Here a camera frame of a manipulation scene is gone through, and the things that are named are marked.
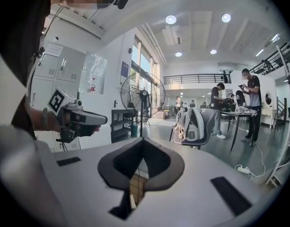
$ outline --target power strip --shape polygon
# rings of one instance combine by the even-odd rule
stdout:
[[[238,172],[245,173],[245,174],[250,174],[250,170],[249,170],[248,167],[243,168],[242,166],[239,166],[239,167],[237,168],[237,171],[238,171]]]

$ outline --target white table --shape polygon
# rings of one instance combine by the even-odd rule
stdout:
[[[271,117],[270,129],[272,128],[273,121],[274,121],[274,118],[275,118],[275,114],[276,114],[276,109],[273,109],[273,108],[263,108],[262,109],[262,115],[268,115],[268,116]]]

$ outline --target paper sign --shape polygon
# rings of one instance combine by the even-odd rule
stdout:
[[[45,54],[47,55],[53,55],[56,57],[60,57],[61,53],[63,51],[63,47],[56,45],[56,44],[52,44],[52,43],[47,43],[47,46],[45,48]]]

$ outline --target white cable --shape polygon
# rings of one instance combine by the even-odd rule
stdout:
[[[255,176],[255,177],[261,177],[261,176],[264,176],[264,174],[265,174],[265,172],[266,172],[266,166],[264,165],[263,152],[262,152],[262,150],[259,148],[259,146],[258,146],[257,144],[256,144],[256,146],[257,146],[257,148],[260,150],[260,153],[262,154],[262,164],[263,164],[263,166],[264,166],[264,173],[263,173],[262,175],[254,175],[254,174],[250,171],[250,169],[249,169],[248,167],[246,167],[246,169],[248,169],[248,170],[249,170],[249,173],[251,174],[251,179],[253,178],[253,176]],[[241,164],[239,164],[239,165],[236,165],[236,166],[234,167],[234,169],[236,170],[236,168],[237,168],[238,166],[243,167]]]

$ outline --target handheld controller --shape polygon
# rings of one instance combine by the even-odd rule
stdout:
[[[91,136],[96,126],[108,121],[103,115],[84,111],[80,100],[59,87],[49,100],[48,106],[60,124],[61,139],[57,141],[64,143],[70,143],[76,137]],[[65,116],[70,119],[69,122],[64,120]]]

